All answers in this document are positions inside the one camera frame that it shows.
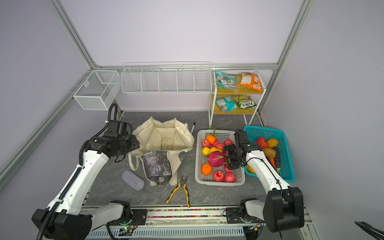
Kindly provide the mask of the pink dragon fruit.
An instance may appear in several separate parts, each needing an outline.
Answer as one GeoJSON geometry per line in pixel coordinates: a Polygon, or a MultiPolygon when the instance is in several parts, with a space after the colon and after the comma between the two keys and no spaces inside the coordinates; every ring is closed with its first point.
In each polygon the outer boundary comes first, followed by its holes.
{"type": "Polygon", "coordinates": [[[208,164],[213,168],[218,168],[228,162],[228,155],[219,151],[212,152],[207,156],[208,164]]]}

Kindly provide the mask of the orange fruit with leaves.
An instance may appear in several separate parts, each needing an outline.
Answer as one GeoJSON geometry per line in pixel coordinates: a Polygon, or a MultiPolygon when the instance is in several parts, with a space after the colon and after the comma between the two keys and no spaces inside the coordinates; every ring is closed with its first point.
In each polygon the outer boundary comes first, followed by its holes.
{"type": "Polygon", "coordinates": [[[209,132],[207,133],[206,140],[213,144],[216,142],[216,129],[209,129],[209,132]]]}

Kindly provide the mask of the orange fruit front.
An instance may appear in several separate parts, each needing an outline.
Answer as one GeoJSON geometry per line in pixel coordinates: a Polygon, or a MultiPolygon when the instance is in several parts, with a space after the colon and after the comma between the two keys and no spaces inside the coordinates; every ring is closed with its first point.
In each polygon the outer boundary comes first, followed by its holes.
{"type": "Polygon", "coordinates": [[[213,171],[213,167],[209,164],[203,164],[201,167],[201,173],[204,176],[209,176],[213,171]]]}

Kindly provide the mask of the cream canvas tote bag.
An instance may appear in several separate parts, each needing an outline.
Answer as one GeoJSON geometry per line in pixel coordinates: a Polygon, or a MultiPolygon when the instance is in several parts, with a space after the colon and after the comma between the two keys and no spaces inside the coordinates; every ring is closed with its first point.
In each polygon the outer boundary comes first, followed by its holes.
{"type": "Polygon", "coordinates": [[[151,117],[133,135],[140,147],[128,154],[131,170],[137,171],[142,166],[151,186],[177,185],[182,164],[179,154],[191,151],[195,142],[188,125],[177,119],[162,123],[151,117]]]}

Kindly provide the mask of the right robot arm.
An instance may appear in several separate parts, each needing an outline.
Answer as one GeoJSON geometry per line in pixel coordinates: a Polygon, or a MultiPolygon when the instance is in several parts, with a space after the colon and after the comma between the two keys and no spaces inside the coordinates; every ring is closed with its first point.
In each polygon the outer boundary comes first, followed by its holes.
{"type": "Polygon", "coordinates": [[[235,143],[224,146],[228,153],[230,170],[251,166],[267,194],[264,202],[258,199],[242,200],[240,214],[243,220],[259,219],[272,232],[299,229],[305,225],[304,196],[298,187],[291,187],[267,160],[257,143],[248,139],[245,131],[235,131],[235,143]]]}

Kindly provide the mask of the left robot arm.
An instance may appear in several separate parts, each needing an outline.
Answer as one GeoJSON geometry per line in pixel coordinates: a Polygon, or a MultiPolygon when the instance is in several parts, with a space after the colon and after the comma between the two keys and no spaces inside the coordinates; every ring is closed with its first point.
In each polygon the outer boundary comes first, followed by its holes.
{"type": "Polygon", "coordinates": [[[117,119],[118,105],[112,103],[106,125],[87,139],[79,151],[79,163],[58,195],[45,209],[37,209],[32,221],[39,229],[37,239],[84,240],[88,234],[112,221],[129,222],[131,205],[112,201],[90,212],[82,210],[84,200],[106,163],[119,163],[140,147],[132,125],[117,119]]]}

